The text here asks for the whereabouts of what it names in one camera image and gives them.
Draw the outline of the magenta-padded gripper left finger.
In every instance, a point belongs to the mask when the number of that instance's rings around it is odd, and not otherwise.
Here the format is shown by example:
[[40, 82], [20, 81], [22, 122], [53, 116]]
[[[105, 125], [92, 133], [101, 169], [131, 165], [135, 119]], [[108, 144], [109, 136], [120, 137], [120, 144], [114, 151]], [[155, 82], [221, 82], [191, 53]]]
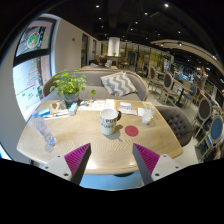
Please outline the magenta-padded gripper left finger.
[[43, 166], [43, 170], [79, 185], [90, 155], [91, 144], [88, 143], [66, 155], [55, 155]]

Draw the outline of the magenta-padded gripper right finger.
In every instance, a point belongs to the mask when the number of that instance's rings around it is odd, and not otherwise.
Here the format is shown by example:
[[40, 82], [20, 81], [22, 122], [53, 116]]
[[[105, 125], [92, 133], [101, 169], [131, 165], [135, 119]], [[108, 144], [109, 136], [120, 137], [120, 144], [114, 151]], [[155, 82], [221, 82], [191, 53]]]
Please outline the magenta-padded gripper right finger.
[[138, 144], [133, 144], [133, 155], [145, 185], [181, 170], [167, 154], [158, 155]]

